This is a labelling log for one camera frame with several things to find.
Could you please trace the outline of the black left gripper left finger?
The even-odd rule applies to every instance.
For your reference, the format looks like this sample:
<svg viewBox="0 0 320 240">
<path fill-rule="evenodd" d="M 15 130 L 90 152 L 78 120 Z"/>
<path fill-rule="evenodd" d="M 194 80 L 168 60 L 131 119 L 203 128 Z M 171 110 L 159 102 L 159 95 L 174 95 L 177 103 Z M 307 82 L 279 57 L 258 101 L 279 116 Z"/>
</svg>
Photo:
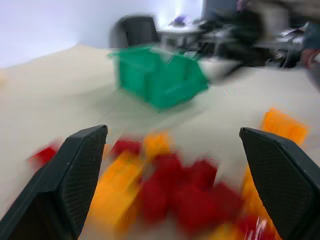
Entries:
<svg viewBox="0 0 320 240">
<path fill-rule="evenodd" d="M 106 125 L 70 135 L 0 221 L 2 240 L 76 240 L 96 190 Z"/>
</svg>

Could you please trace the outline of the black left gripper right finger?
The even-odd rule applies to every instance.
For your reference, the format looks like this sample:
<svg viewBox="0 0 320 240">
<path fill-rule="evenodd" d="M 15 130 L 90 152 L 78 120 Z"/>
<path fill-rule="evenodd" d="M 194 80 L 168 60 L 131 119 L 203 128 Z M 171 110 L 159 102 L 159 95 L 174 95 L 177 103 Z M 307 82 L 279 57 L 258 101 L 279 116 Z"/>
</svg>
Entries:
<svg viewBox="0 0 320 240">
<path fill-rule="evenodd" d="M 320 168 L 292 140 L 242 127 L 253 183 L 283 240 L 320 238 Z"/>
</svg>

